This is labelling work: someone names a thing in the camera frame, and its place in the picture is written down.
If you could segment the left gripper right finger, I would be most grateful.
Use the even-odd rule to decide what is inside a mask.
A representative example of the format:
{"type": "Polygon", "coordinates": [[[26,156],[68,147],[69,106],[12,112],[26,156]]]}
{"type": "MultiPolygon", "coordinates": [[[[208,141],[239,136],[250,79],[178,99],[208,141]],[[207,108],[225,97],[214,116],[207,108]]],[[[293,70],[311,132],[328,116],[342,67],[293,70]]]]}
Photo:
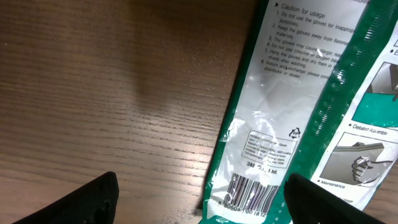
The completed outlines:
{"type": "Polygon", "coordinates": [[[285,182],[284,199],[294,224],[384,224],[300,174],[285,182]]]}

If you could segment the green white 3M package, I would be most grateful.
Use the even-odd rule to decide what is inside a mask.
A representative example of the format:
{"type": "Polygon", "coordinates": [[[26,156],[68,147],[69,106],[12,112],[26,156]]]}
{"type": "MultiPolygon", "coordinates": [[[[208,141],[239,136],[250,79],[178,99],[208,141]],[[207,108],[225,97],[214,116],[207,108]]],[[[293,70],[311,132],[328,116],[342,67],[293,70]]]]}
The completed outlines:
{"type": "Polygon", "coordinates": [[[292,174],[364,212],[396,161],[397,0],[261,1],[202,222],[293,223],[292,174]]]}

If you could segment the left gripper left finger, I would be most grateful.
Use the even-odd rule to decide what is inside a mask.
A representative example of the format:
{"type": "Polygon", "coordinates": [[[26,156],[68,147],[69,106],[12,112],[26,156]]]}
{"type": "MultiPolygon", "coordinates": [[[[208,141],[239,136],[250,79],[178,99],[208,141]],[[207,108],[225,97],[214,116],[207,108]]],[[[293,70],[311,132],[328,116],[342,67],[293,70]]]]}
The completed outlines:
{"type": "Polygon", "coordinates": [[[114,172],[106,172],[14,224],[113,224],[119,197],[114,172]]]}

